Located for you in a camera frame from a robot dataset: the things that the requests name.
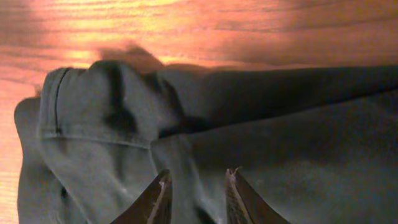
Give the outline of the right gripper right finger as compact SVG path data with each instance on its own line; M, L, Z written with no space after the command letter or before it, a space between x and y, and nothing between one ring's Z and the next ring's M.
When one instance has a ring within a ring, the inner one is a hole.
M251 187L238 169L226 171L228 224L289 224Z

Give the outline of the black t-shirt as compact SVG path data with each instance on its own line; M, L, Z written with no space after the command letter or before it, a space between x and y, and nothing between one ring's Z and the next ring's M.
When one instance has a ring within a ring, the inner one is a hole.
M21 223L109 223L168 169L173 223L226 223L237 169L291 223L397 222L397 67L50 72L14 113Z

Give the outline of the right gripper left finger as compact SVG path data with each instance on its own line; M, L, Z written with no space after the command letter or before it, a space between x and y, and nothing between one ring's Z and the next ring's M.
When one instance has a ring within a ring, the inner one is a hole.
M172 195L172 176L165 169L111 224L170 224Z

